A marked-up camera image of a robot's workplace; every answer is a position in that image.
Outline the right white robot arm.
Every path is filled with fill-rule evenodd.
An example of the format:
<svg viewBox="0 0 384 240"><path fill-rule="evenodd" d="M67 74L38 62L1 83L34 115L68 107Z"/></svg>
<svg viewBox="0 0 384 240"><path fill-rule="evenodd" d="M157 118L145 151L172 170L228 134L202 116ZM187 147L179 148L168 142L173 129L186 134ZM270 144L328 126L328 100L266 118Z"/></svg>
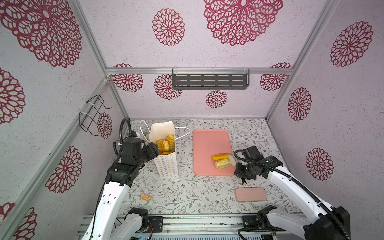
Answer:
<svg viewBox="0 0 384 240"><path fill-rule="evenodd" d="M255 180L261 176L279 187L302 211L287 213L283 208L269 205L255 216L243 218L242 232L286 231L304 240L351 239L350 214L343 207L333 207L297 180L274 156L264 157L257 147L236 150L229 157L235 166L235 176Z"/></svg>

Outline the cream sandwich bread slice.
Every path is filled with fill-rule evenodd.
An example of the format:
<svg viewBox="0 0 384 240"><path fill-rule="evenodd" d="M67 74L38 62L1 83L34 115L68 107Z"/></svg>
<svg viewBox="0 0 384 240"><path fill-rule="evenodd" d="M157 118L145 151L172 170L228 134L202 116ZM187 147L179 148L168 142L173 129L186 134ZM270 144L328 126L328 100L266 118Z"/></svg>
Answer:
<svg viewBox="0 0 384 240"><path fill-rule="evenodd" d="M224 168L228 168L231 166L232 166L232 164L228 158L224 158L224 159L215 161L216 169L224 169Z"/></svg>

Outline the ridged striped bread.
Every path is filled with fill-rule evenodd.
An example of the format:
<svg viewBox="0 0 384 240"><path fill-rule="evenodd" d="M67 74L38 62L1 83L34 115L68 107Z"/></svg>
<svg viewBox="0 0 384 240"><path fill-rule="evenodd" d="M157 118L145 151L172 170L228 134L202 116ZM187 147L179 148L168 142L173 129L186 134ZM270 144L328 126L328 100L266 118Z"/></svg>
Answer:
<svg viewBox="0 0 384 240"><path fill-rule="evenodd" d="M169 145L169 151L170 152L173 151L175 146L175 136L172 134L167 135L166 141L168 142L168 145Z"/></svg>

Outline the white paper bag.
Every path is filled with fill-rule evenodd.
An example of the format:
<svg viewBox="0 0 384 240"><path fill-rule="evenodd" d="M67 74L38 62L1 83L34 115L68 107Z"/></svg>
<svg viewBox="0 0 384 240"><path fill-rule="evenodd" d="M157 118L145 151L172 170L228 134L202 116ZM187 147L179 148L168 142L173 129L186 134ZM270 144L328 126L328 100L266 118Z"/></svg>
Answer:
<svg viewBox="0 0 384 240"><path fill-rule="evenodd" d="M175 127L172 121L155 123L150 127L141 120L139 122L140 136L148 143L158 146L159 156L155 158L155 165L162 179L178 177L178 156L176 142L189 135L187 127Z"/></svg>

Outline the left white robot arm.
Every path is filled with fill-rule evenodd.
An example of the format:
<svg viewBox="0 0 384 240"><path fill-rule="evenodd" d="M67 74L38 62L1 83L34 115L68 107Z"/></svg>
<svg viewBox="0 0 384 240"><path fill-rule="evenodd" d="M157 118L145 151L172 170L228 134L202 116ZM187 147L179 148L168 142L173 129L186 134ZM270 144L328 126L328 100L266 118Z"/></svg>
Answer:
<svg viewBox="0 0 384 240"><path fill-rule="evenodd" d="M113 230L123 198L131 189L139 170L159 156L159 147L140 138L119 140L117 158L107 170L95 212L83 240L129 240L135 233L150 227L147 210L133 208L117 229Z"/></svg>

